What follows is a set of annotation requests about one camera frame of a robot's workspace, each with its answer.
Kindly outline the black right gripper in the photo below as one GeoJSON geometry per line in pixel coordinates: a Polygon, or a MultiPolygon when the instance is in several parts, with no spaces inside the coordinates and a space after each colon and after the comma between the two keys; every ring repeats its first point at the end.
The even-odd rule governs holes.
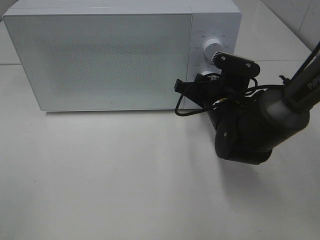
{"type": "Polygon", "coordinates": [[[174,91],[200,107],[194,113],[213,111],[225,105],[242,110],[249,101],[247,93],[253,93],[249,88],[252,79],[224,72],[211,77],[198,73],[192,82],[177,78],[174,91]]]}

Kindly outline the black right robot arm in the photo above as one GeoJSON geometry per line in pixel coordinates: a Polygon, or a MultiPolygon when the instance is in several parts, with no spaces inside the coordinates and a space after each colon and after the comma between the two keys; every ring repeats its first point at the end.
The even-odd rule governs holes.
{"type": "Polygon", "coordinates": [[[320,101],[320,48],[316,46],[292,78],[282,84],[255,84],[260,66],[225,52],[213,55],[220,73],[177,79],[174,90],[208,113],[221,159],[259,165],[273,149],[307,127],[310,110],[320,101]]]}

